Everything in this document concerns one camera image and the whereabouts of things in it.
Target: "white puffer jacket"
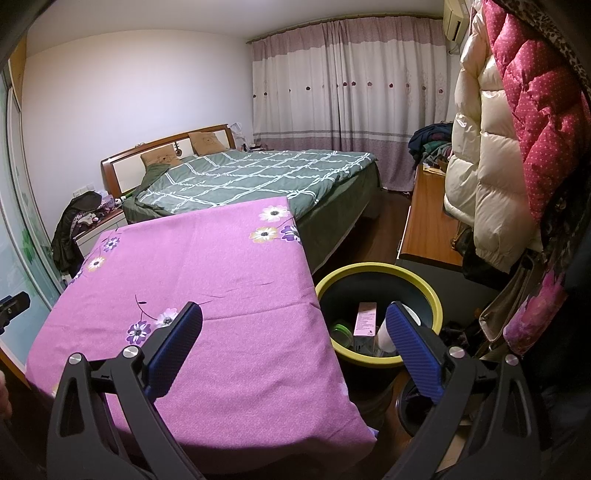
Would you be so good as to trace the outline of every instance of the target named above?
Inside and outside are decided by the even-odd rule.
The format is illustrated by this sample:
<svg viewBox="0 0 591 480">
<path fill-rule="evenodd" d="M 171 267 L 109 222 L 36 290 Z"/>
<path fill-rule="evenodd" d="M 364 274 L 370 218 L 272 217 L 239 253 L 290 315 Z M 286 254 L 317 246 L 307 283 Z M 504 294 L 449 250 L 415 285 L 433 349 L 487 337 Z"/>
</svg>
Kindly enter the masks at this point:
<svg viewBox="0 0 591 480">
<path fill-rule="evenodd" d="M 528 205 L 511 110 L 488 41 L 482 4 L 460 59 L 446 210 L 474 230 L 476 254 L 508 272 L 526 247 L 541 250 Z"/>
</svg>

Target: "metal screw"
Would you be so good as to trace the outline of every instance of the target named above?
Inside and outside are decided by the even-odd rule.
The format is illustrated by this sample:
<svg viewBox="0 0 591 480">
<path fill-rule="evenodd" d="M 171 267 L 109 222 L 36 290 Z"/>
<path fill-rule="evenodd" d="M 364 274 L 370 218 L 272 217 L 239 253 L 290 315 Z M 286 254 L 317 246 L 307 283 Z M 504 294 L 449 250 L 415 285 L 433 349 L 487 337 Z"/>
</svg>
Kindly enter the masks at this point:
<svg viewBox="0 0 591 480">
<path fill-rule="evenodd" d="M 68 363 L 70 365 L 76 365 L 80 362 L 82 362 L 82 355 L 79 353 L 73 353 L 72 355 L 70 355 L 70 358 L 68 359 Z"/>
<path fill-rule="evenodd" d="M 464 358 L 466 356 L 466 351 L 461 346 L 453 346 L 449 349 L 449 354 L 453 358 Z"/>
<path fill-rule="evenodd" d="M 514 367 L 519 363 L 519 359 L 515 355 L 510 353 L 505 357 L 505 362 L 507 362 L 510 366 Z"/>
<path fill-rule="evenodd" d="M 136 346 L 126 346 L 123 349 L 123 356 L 125 358 L 133 358 L 139 353 L 139 349 Z"/>
</svg>

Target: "yellow rim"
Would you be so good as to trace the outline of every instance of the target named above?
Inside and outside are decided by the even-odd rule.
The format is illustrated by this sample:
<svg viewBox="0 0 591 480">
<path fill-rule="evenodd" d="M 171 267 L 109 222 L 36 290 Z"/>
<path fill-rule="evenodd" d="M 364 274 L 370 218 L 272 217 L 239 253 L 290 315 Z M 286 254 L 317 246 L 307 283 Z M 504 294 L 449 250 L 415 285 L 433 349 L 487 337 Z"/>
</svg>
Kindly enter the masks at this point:
<svg viewBox="0 0 591 480">
<path fill-rule="evenodd" d="M 425 298 L 429 302 L 431 310 L 433 311 L 433 326 L 431 328 L 435 333 L 439 334 L 439 331 L 441 331 L 441 325 L 443 324 L 443 309 L 441 308 L 441 302 L 439 301 L 437 294 L 421 277 L 409 270 L 406 270 L 405 268 L 397 267 L 396 265 L 379 262 L 363 262 L 347 265 L 346 267 L 342 267 L 325 276 L 325 278 L 323 278 L 318 283 L 318 285 L 316 285 L 316 296 L 320 300 L 324 292 L 333 283 L 335 283 L 337 280 L 340 280 L 341 278 L 348 277 L 354 273 L 368 271 L 396 275 L 397 277 L 403 278 L 417 287 L 422 292 L 422 294 L 425 295 Z M 331 342 L 335 351 L 340 356 L 357 365 L 371 365 L 372 367 L 376 368 L 392 368 L 402 365 L 402 358 L 399 355 L 389 358 L 376 358 L 373 356 L 366 356 L 352 352 L 344 346 L 336 343 L 332 339 Z"/>
</svg>

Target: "glass door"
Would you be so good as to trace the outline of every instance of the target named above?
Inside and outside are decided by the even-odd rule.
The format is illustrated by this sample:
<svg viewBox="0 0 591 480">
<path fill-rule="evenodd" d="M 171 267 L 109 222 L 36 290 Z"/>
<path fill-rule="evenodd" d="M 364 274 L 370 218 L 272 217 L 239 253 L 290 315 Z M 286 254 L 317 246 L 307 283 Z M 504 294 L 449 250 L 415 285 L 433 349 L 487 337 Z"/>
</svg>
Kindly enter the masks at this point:
<svg viewBox="0 0 591 480">
<path fill-rule="evenodd" d="M 14 88 L 8 91 L 7 138 L 8 156 L 12 174 L 12 183 L 17 194 L 22 218 L 27 226 L 29 237 L 25 233 L 27 249 L 35 249 L 43 266 L 59 292 L 64 290 L 63 280 L 57 269 L 51 251 L 51 241 L 41 220 L 29 180 L 27 163 L 25 162 L 22 144 L 21 111 L 18 106 Z"/>
<path fill-rule="evenodd" d="M 8 88 L 0 74 L 0 299 L 26 291 L 30 308 L 11 321 L 0 336 L 0 349 L 21 371 L 31 345 L 60 290 L 33 245 L 12 182 L 8 153 Z"/>
</svg>

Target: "trash can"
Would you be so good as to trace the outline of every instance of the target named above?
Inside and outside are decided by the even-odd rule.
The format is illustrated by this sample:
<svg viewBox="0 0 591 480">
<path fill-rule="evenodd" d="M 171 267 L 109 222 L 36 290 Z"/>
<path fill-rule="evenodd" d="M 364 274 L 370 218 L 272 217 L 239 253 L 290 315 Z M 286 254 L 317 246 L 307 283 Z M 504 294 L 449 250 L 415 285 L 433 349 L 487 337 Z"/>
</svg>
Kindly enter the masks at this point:
<svg viewBox="0 0 591 480">
<path fill-rule="evenodd" d="M 316 286 L 316 294 L 327 327 L 337 322 L 354 325 L 359 303 L 371 301 L 377 304 L 377 331 L 386 309 L 395 300 L 409 307 L 421 324 L 435 333 L 439 334 L 443 323 L 441 303 L 429 284 L 411 271 L 391 264 L 347 265 L 323 278 Z M 350 400 L 367 425 L 379 430 L 392 400 L 392 386 L 402 358 L 361 355 L 331 341 L 349 387 Z"/>
</svg>

